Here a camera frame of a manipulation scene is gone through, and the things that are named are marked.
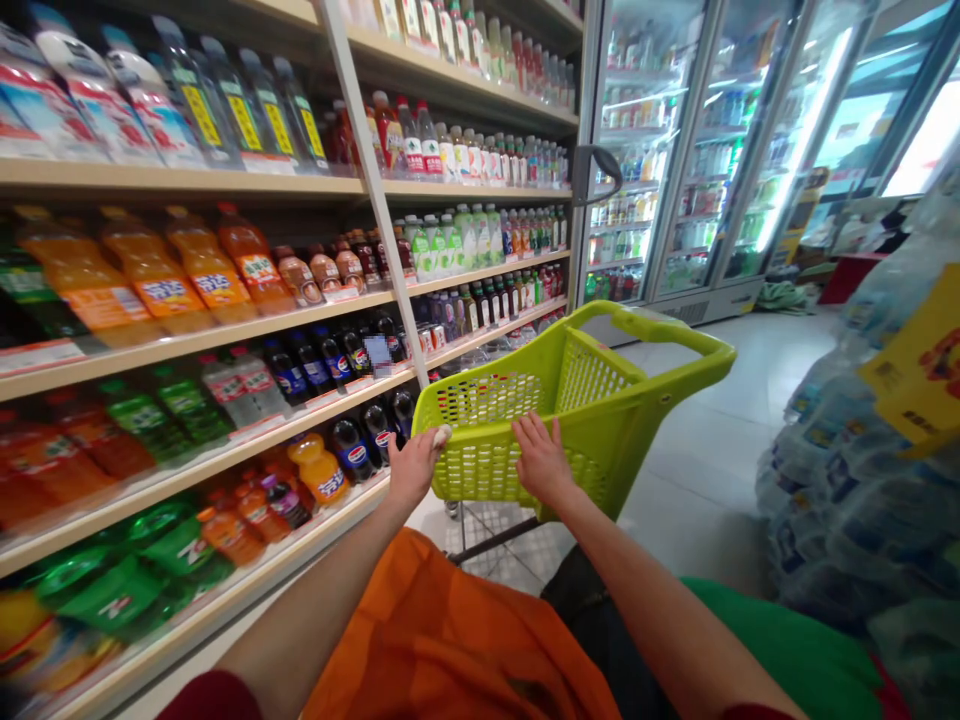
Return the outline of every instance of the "refrigerator door handle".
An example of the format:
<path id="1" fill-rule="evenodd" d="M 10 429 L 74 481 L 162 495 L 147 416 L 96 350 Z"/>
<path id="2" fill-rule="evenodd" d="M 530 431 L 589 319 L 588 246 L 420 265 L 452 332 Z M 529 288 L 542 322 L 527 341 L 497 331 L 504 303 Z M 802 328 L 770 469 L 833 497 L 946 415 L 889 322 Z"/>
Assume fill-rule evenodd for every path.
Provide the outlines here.
<path id="1" fill-rule="evenodd" d="M 606 175 L 613 178 L 613 190 L 590 197 L 590 160 L 597 161 Z M 623 175 L 620 174 L 620 163 L 613 154 L 599 145 L 577 145 L 573 151 L 573 204 L 577 207 L 592 205 L 616 195 L 623 187 Z"/>

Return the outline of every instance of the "dark red sleeve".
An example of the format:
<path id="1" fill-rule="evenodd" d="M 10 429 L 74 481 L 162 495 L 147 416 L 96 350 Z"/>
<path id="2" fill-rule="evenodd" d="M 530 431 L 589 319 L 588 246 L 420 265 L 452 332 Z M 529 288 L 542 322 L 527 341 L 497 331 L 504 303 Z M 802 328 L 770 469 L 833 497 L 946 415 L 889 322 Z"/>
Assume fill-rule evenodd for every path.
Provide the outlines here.
<path id="1" fill-rule="evenodd" d="M 187 683 L 157 720 L 263 720 L 257 700 L 233 673 L 211 670 Z"/>
<path id="2" fill-rule="evenodd" d="M 723 720 L 795 720 L 779 710 L 763 705 L 737 705 L 723 714 Z"/>

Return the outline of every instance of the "green shopping cart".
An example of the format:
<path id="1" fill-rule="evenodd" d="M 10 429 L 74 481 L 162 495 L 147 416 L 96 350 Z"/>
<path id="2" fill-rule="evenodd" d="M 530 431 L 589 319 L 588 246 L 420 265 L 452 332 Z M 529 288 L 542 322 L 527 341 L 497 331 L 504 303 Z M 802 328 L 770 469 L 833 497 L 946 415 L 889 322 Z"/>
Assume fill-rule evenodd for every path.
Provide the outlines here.
<path id="1" fill-rule="evenodd" d="M 701 357 L 647 377 L 580 329 L 600 315 L 638 340 L 677 343 Z M 653 319 L 595 300 L 510 355 L 428 387 L 417 403 L 414 433 L 444 423 L 453 428 L 433 476 L 437 497 L 516 502 L 536 510 L 536 517 L 470 548 L 455 562 L 554 519 L 520 485 L 520 447 L 511 421 L 530 410 L 548 427 L 558 417 L 577 484 L 615 519 L 663 418 L 677 403 L 722 380 L 735 359 L 733 347 L 679 320 Z"/>

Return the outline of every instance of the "store aisle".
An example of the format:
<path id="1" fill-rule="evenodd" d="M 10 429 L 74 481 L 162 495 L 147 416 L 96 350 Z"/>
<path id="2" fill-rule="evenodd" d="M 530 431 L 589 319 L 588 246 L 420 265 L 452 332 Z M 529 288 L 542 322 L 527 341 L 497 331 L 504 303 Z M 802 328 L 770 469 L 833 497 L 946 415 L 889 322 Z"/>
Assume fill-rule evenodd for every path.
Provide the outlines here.
<path id="1" fill-rule="evenodd" d="M 753 482 L 760 453 L 783 424 L 787 399 L 807 369 L 833 345 L 834 315 L 750 314 L 698 328 L 735 346 L 738 358 L 721 383 L 667 416 L 634 483 L 619 524 L 679 575 L 707 577 L 765 595 L 762 527 Z M 618 350 L 648 375 L 693 360 L 676 345 L 636 343 Z M 446 517 L 432 494 L 410 525 L 449 552 L 469 547 L 528 517 L 501 503 L 466 503 L 465 522 Z M 486 553 L 465 569 L 539 594 L 573 538 L 551 523 Z"/>

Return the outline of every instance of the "hand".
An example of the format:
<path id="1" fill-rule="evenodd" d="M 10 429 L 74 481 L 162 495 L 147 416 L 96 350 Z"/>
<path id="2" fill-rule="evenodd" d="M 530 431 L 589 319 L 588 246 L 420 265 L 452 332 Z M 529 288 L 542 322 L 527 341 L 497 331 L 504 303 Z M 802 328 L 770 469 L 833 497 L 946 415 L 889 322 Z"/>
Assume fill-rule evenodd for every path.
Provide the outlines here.
<path id="1" fill-rule="evenodd" d="M 430 489 L 433 468 L 443 450 L 444 443 L 433 447 L 433 437 L 439 428 L 414 435 L 404 446 L 397 449 L 396 433 L 390 434 L 387 452 L 390 456 L 390 491 L 388 500 L 397 503 L 408 515 L 420 504 Z"/>
<path id="2" fill-rule="evenodd" d="M 530 411 L 511 423 L 520 443 L 517 475 L 520 484 L 537 500 L 557 509 L 560 500 L 575 492 L 577 484 L 560 441 L 560 421 L 553 419 L 553 437 L 543 420 Z"/>

